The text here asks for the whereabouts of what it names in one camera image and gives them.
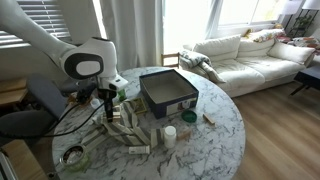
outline green lid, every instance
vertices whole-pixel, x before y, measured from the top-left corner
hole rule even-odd
[[[181,114],[181,118],[189,123],[194,123],[197,120],[197,114],[191,110],[185,110]]]

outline white sofa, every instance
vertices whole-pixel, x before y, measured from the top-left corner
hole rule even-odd
[[[199,74],[230,97],[293,81],[313,59],[313,48],[294,47],[274,39],[256,43],[240,35],[185,45],[182,69]]]

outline stuffed animal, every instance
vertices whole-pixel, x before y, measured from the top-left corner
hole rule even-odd
[[[282,24],[280,24],[280,23],[276,23],[276,24],[273,26],[273,29],[283,29],[283,26],[282,26]]]

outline black box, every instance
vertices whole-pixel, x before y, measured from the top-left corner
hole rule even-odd
[[[197,105],[199,91],[173,69],[142,75],[139,80],[141,92],[157,119]]]

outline marble table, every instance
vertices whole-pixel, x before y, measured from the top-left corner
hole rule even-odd
[[[129,81],[129,99],[141,97],[139,76],[167,68],[146,67],[126,70],[120,75]],[[87,131],[85,125],[75,133],[53,139],[53,160],[61,179],[231,179],[237,171],[245,148],[242,117],[229,96],[218,86],[196,74],[178,70],[198,90],[197,106],[192,108],[195,123],[181,120],[176,113],[156,120],[149,111],[139,115],[140,126],[159,128],[172,125],[177,132],[192,129],[189,140],[179,141],[173,149],[155,147],[149,155],[129,155],[128,147],[109,138],[90,151],[91,164],[85,172],[71,173],[61,169],[59,158],[70,145],[77,144]],[[73,130],[93,111],[78,108],[56,128],[55,133]],[[216,121],[216,127],[203,120],[203,113]]]

